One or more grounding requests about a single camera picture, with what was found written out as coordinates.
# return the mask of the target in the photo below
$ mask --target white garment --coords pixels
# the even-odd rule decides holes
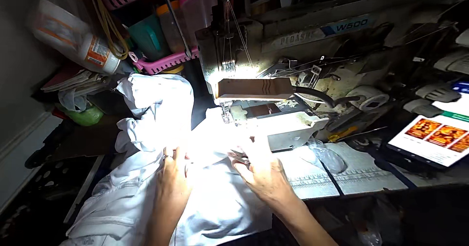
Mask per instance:
[[[184,134],[190,135],[191,160],[196,165],[216,164],[202,169],[171,245],[217,245],[271,228],[270,209],[243,183],[228,160],[220,161],[227,151],[215,150],[220,149],[220,140],[203,140],[208,131],[220,129],[221,118],[215,116],[220,108],[208,110],[207,119],[190,132],[193,95],[184,78],[131,74],[117,89],[132,112],[141,117],[117,123],[123,131],[115,147],[127,152],[127,159],[96,185],[62,245],[141,245],[153,209],[154,175],[161,168],[161,150],[173,146]]]

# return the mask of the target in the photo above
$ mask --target teal container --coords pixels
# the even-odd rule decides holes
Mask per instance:
[[[151,62],[157,61],[171,54],[160,20],[156,15],[151,15],[137,22],[128,29],[132,40]]]

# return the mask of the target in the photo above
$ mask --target tablet screen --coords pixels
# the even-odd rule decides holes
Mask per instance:
[[[469,153],[469,94],[461,93],[457,102],[433,105],[443,114],[415,118],[389,144],[448,167]]]

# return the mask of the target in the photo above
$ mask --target wall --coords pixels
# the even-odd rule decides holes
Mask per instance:
[[[0,0],[0,149],[44,113],[30,95],[58,66],[59,54],[26,28],[35,1]]]
[[[30,97],[62,60],[26,28],[36,1],[0,0],[0,208],[34,174],[24,162],[61,121]]]

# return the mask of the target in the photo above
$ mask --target scissors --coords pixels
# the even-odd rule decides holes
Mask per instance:
[[[235,159],[235,160],[237,160],[237,161],[240,161],[240,162],[242,162],[243,164],[247,164],[247,165],[251,164],[251,163],[249,162],[248,156],[245,155],[244,153],[240,153],[240,152],[235,151],[235,150],[231,150],[231,151],[232,151],[234,154],[236,154],[236,156],[231,156],[231,158],[233,158],[233,159]]]

